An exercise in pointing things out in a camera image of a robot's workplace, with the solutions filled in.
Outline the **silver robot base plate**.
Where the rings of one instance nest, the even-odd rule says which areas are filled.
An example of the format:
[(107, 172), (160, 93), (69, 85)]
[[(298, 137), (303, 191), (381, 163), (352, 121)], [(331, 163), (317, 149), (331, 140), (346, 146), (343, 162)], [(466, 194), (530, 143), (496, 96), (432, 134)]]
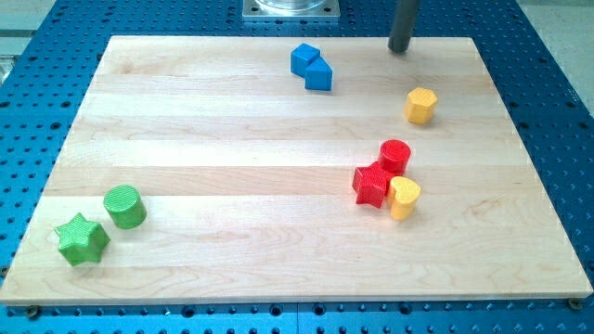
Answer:
[(244, 19), (337, 19), (338, 0), (243, 0)]

